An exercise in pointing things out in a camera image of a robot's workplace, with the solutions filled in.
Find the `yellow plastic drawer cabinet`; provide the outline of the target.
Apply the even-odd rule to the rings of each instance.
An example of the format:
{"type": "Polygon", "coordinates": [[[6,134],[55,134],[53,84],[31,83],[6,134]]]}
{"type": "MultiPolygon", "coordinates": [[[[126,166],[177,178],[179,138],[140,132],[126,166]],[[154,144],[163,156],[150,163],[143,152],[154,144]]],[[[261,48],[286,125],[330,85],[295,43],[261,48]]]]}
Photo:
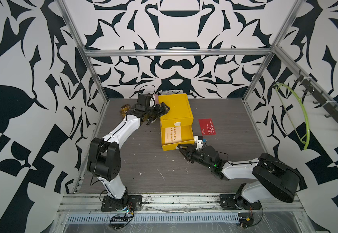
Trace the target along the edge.
{"type": "Polygon", "coordinates": [[[160,95],[159,103],[164,103],[170,108],[167,114],[160,117],[162,128],[193,124],[194,117],[186,94],[160,95]]]}

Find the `yellow drawer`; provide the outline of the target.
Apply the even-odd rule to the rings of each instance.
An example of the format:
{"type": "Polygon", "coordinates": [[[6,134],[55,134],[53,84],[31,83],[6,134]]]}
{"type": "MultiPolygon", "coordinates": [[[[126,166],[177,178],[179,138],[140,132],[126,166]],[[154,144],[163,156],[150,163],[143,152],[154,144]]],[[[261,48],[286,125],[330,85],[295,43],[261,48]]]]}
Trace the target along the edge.
{"type": "Polygon", "coordinates": [[[176,150],[182,144],[194,144],[192,126],[162,128],[161,143],[163,151],[176,150]]]}

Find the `beige postcard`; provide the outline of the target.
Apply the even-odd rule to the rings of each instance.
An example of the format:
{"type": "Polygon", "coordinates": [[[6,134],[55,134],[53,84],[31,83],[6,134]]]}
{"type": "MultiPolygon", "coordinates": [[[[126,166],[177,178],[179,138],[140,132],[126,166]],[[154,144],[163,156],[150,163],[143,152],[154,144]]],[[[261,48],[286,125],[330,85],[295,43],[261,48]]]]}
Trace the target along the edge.
{"type": "Polygon", "coordinates": [[[165,129],[165,144],[173,144],[182,141],[181,126],[169,127],[165,129]]]}

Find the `red postcard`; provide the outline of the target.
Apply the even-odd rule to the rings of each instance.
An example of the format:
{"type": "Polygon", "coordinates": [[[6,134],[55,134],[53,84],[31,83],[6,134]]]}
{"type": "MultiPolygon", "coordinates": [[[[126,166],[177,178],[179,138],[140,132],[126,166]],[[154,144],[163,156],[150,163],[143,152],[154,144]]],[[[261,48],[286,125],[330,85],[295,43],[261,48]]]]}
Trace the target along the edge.
{"type": "Polygon", "coordinates": [[[216,135],[213,121],[210,118],[199,119],[199,125],[203,136],[216,135]]]}

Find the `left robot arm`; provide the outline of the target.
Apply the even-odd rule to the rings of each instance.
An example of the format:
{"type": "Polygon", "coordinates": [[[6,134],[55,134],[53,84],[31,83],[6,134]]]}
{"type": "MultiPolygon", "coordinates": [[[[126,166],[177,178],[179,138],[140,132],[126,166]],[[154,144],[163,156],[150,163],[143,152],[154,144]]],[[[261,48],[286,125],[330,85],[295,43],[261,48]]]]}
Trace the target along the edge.
{"type": "Polygon", "coordinates": [[[126,112],[117,127],[103,138],[91,141],[86,168],[106,189],[104,203],[111,203],[116,209],[127,206],[128,190],[119,176],[120,149],[143,123],[150,125],[169,111],[170,107],[159,103],[152,94],[139,94],[136,104],[126,112]]]}

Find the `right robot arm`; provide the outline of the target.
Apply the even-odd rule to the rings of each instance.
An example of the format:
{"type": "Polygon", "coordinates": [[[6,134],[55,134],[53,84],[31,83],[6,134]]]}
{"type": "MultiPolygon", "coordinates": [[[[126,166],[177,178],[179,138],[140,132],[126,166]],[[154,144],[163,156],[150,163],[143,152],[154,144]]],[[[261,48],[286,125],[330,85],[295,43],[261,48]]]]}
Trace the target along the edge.
{"type": "Polygon", "coordinates": [[[191,144],[180,144],[178,150],[191,163],[210,169],[219,180],[251,179],[243,183],[234,195],[220,195],[223,209],[261,209],[261,200],[275,198],[292,203],[301,180],[298,171],[268,153],[249,161],[231,162],[223,160],[212,146],[197,148],[191,144]]]}

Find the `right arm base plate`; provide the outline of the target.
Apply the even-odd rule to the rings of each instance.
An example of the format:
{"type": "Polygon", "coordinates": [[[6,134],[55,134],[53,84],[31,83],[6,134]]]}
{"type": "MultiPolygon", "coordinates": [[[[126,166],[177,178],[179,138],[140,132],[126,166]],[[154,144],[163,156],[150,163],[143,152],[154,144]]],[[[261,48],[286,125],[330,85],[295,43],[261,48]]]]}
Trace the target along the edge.
{"type": "Polygon", "coordinates": [[[220,194],[219,204],[223,210],[260,210],[262,205],[259,201],[254,203],[248,202],[240,195],[220,194]]]}

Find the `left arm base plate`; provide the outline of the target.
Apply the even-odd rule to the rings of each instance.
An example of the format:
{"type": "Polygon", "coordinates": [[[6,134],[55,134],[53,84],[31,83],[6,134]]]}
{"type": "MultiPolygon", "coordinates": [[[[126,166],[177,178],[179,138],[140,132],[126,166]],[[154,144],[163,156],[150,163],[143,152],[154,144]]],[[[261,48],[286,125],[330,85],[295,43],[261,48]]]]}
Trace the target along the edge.
{"type": "Polygon", "coordinates": [[[115,212],[126,211],[128,209],[135,210],[137,207],[141,207],[142,204],[141,195],[125,195],[122,199],[114,199],[110,196],[105,196],[102,201],[102,212],[115,212]]]}

